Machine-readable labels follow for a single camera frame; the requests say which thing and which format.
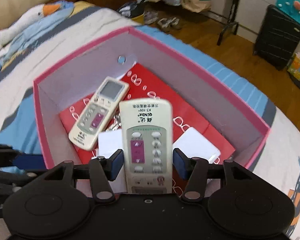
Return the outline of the white 90W charger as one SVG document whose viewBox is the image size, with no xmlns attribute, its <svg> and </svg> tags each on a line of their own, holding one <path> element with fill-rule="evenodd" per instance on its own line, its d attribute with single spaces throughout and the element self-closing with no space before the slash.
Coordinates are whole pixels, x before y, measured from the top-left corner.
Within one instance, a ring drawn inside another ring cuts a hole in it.
<svg viewBox="0 0 300 240">
<path fill-rule="evenodd" d="M 219 164 L 221 152 L 195 128 L 188 128 L 174 143 L 188 158 L 203 158 L 210 164 Z"/>
</svg>

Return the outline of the white Qunda remote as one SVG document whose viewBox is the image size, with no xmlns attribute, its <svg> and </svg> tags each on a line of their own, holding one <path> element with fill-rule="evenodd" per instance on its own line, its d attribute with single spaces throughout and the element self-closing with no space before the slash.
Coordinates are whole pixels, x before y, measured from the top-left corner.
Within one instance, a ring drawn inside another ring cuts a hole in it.
<svg viewBox="0 0 300 240">
<path fill-rule="evenodd" d="M 127 190 L 134 194 L 172 192 L 172 105 L 140 98 L 119 104 Z"/>
<path fill-rule="evenodd" d="M 106 77 L 71 128 L 69 140 L 83 150 L 93 150 L 128 91 L 128 83 Z"/>
</svg>

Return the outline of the pink cardboard box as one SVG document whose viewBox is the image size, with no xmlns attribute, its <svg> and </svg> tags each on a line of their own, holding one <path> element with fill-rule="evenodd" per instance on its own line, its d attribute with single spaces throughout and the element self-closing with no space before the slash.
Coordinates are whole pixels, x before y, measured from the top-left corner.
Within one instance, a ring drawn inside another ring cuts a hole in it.
<svg viewBox="0 0 300 240">
<path fill-rule="evenodd" d="M 270 131 L 263 118 L 268 99 L 246 79 L 215 59 L 150 27 L 112 31 L 58 60 L 34 80 L 38 136 L 46 167 L 65 160 L 86 163 L 68 139 L 59 113 L 92 94 L 107 77 L 130 84 L 128 96 L 165 98 L 172 89 L 193 107 L 201 122 L 181 103 L 174 115 L 176 137 L 189 127 L 211 139 L 214 131 L 234 147 L 234 160 L 252 168 Z"/>
</svg>

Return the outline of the small white charger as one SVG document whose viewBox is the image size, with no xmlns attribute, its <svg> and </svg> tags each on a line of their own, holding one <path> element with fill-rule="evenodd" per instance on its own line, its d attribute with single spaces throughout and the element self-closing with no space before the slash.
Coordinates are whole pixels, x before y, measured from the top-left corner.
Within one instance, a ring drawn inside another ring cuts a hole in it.
<svg viewBox="0 0 300 240">
<path fill-rule="evenodd" d="M 101 132 L 98 135 L 98 146 L 93 151 L 94 157 L 103 156 L 109 158 L 117 150 L 123 149 L 122 129 Z"/>
</svg>

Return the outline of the silver key bunch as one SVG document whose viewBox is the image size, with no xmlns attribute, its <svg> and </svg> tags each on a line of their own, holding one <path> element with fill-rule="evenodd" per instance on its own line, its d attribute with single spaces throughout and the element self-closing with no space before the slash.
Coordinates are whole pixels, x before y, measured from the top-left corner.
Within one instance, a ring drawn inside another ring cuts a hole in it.
<svg viewBox="0 0 300 240">
<path fill-rule="evenodd" d="M 106 132 L 115 131 L 115 130 L 117 130 L 119 128 L 121 128 L 121 116 L 120 116 L 120 113 L 115 114 L 113 116 L 113 122 L 108 126 L 108 128 L 105 131 Z"/>
</svg>

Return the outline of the striped bed sheet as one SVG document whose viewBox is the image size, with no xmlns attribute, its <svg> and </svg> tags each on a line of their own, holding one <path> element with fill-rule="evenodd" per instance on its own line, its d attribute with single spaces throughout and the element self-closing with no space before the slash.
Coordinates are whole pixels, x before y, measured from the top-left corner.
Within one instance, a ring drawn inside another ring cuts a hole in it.
<svg viewBox="0 0 300 240">
<path fill-rule="evenodd" d="M 167 35 L 156 28 L 137 25 L 111 9 L 88 7 L 67 18 L 38 41 L 19 54 L 0 72 L 0 142 L 9 144 L 27 153 L 40 153 L 40 143 L 34 117 L 33 82 L 40 74 L 65 59 L 70 54 L 98 38 L 110 33 L 123 31 L 122 41 L 114 41 L 106 51 L 91 50 L 87 62 L 78 60 L 68 66 L 66 72 L 74 77 L 69 81 L 59 77 L 48 87 L 60 96 L 67 105 L 71 96 L 61 90 L 61 85 L 78 91 L 79 83 L 87 77 L 101 75 L 119 77 L 123 74 L 120 66 L 102 65 L 103 59 L 115 55 L 115 48 L 127 52 L 127 61 L 138 62 L 151 68 L 162 79 L 172 73 L 177 79 L 173 83 L 181 96 L 186 97 L 193 88 L 197 95 L 190 104 L 198 107 L 213 101 L 220 103 L 216 117 L 205 113 L 211 124 L 235 147 L 235 157 L 247 154 L 256 139 L 248 139 L 248 125 L 240 121 L 234 129 L 234 108 L 225 98 L 218 96 L 202 80 L 191 75 L 184 66 L 155 48 L 155 44 L 178 52 L 190 62 L 200 66 L 202 74 L 211 74 L 245 101 L 270 127 L 270 134 L 264 148 L 251 165 L 252 170 L 267 182 L 287 193 L 295 204 L 295 222 L 288 230 L 291 239 L 300 238 L 300 132 L 270 99 L 245 78 L 226 68 L 217 60 L 200 50 Z"/>
</svg>

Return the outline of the goose plush toy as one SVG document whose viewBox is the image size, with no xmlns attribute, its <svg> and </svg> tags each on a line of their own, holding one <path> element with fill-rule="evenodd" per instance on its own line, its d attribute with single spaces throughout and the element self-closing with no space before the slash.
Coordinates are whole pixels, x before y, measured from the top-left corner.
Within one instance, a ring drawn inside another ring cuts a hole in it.
<svg viewBox="0 0 300 240">
<path fill-rule="evenodd" d="M 44 25 L 51 27 L 58 20 L 68 18 L 73 10 L 74 3 L 65 0 L 32 7 L 10 27 L 0 30 L 0 51 L 28 27 L 34 27 L 31 32 L 39 30 Z"/>
</svg>

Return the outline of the black suitcase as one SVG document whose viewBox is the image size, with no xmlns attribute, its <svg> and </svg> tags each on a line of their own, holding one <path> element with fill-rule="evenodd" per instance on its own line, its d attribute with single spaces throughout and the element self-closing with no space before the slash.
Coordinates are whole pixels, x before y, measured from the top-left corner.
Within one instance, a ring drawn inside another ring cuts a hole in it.
<svg viewBox="0 0 300 240">
<path fill-rule="evenodd" d="M 300 42 L 300 23 L 269 5 L 254 45 L 254 54 L 277 70 L 286 67 Z"/>
</svg>

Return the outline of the black clothes rack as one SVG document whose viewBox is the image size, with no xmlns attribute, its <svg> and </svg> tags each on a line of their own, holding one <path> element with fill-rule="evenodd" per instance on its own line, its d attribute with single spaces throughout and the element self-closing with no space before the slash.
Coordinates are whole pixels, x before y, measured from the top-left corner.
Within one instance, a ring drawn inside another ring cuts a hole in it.
<svg viewBox="0 0 300 240">
<path fill-rule="evenodd" d="M 211 8 L 207 11 L 196 13 L 184 9 L 181 5 L 181 0 L 149 0 L 149 2 L 151 3 L 151 7 L 153 7 L 154 9 L 158 9 L 160 11 L 164 11 L 166 12 L 166 14 L 170 14 L 170 15 L 176 14 L 176 15 L 183 15 L 183 16 L 190 15 L 192 17 L 194 16 L 194 14 L 197 14 L 215 20 L 214 18 L 212 18 L 212 16 L 210 16 Z M 230 7 L 230 14 L 225 23 L 215 20 L 223 24 L 223 29 L 219 33 L 219 37 L 217 40 L 218 46 L 221 45 L 223 36 L 227 31 L 232 32 L 234 35 L 237 34 L 238 26 L 239 26 L 239 23 L 236 21 L 238 4 L 239 4 L 239 0 L 232 0 L 232 5 Z"/>
</svg>

